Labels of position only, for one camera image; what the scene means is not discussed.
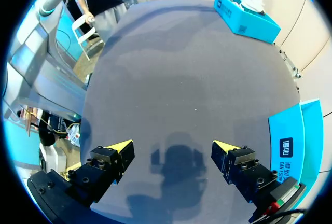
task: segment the cable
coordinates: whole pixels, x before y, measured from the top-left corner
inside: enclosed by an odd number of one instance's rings
[[[323,118],[325,118],[326,116],[329,116],[330,114],[332,114],[332,112],[330,112],[330,113],[324,115]]]
[[[68,40],[69,40],[68,48],[65,51],[63,51],[63,52],[59,52],[59,54],[63,54],[63,53],[66,53],[69,50],[69,48],[71,47],[71,37],[68,35],[68,33],[64,32],[64,31],[62,31],[60,29],[58,29],[58,31],[64,33],[68,37]]]
[[[70,128],[71,128],[73,125],[75,125],[75,124],[80,125],[80,123],[72,123],[72,124],[69,125],[68,129],[70,129]]]
[[[38,119],[37,114],[34,114],[34,113],[29,112],[29,111],[26,110],[24,107],[22,107],[22,108],[23,108],[28,114],[30,114],[30,115],[34,116],[36,119]],[[66,132],[59,132],[59,131],[53,129],[53,127],[50,126],[50,125],[48,124],[48,122],[45,121],[43,118],[40,118],[40,119],[38,119],[38,120],[41,120],[42,122],[44,122],[47,126],[49,126],[54,132],[56,132],[56,133],[58,133],[58,134],[67,134]]]
[[[70,124],[70,125],[69,125],[69,127],[67,127],[67,129],[68,129],[68,130],[70,130],[70,129],[71,129],[71,127],[72,127],[73,125],[75,125],[75,124],[78,124],[78,125],[80,125],[80,123],[72,123],[72,124]]]
[[[291,214],[294,214],[294,213],[302,213],[302,214],[305,214],[307,212],[306,209],[293,209],[293,210],[289,210],[289,211],[285,211],[285,212],[281,212],[281,213],[277,213],[277,214],[273,214],[259,222],[257,222],[256,224],[268,224],[270,223],[271,221],[275,220],[275,219],[278,219],[280,217],[284,217],[284,216],[287,216],[287,215],[291,215]]]

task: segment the gray fabric tablecloth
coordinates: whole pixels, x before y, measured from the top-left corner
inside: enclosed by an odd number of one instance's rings
[[[276,47],[233,34],[213,2],[133,6],[95,67],[80,144],[84,162],[133,139],[135,159],[91,208],[125,223],[247,223],[255,206],[222,178],[212,140],[269,167],[268,117],[298,102]]]

